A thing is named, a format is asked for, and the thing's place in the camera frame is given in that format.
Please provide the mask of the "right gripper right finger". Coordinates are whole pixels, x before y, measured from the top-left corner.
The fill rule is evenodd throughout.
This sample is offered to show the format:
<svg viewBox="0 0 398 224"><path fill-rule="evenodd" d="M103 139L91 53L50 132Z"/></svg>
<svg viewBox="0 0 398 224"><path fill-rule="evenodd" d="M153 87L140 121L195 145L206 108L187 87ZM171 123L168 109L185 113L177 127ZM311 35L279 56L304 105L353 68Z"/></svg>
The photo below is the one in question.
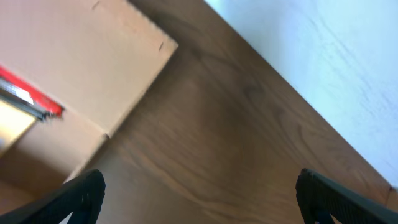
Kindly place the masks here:
<svg viewBox="0 0 398 224"><path fill-rule="evenodd" d="M397 224L397 212L310 169L302 169L295 184L305 224Z"/></svg>

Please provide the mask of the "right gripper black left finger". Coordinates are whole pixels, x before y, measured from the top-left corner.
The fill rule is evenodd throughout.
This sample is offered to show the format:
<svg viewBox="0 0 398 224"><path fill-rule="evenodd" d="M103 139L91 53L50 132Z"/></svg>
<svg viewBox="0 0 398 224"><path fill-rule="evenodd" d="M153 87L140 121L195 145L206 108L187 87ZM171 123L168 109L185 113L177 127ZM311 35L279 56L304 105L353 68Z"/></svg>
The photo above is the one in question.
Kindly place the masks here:
<svg viewBox="0 0 398 224"><path fill-rule="evenodd" d="M89 170L36 201L1 215L2 224L95 224L101 211L106 184L98 169Z"/></svg>

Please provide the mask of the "yellow sticky note pad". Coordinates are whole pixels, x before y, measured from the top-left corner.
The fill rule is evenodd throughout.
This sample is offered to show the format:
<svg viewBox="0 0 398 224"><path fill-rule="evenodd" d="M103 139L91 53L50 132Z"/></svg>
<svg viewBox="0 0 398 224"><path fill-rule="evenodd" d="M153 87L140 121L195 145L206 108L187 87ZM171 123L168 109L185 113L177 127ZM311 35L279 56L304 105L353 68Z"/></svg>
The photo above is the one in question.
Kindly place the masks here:
<svg viewBox="0 0 398 224"><path fill-rule="evenodd" d="M1 100L1 156L37 121L32 116L10 103Z"/></svg>

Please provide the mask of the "red black stapler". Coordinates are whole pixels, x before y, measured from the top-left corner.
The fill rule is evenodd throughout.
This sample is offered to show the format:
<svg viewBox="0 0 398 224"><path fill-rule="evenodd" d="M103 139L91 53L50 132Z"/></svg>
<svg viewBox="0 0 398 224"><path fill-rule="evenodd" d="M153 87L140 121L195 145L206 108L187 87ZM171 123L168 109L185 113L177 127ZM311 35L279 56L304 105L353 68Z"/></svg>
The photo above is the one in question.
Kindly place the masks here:
<svg viewBox="0 0 398 224"><path fill-rule="evenodd" d="M64 112L61 105L3 67L1 99L41 121L62 118Z"/></svg>

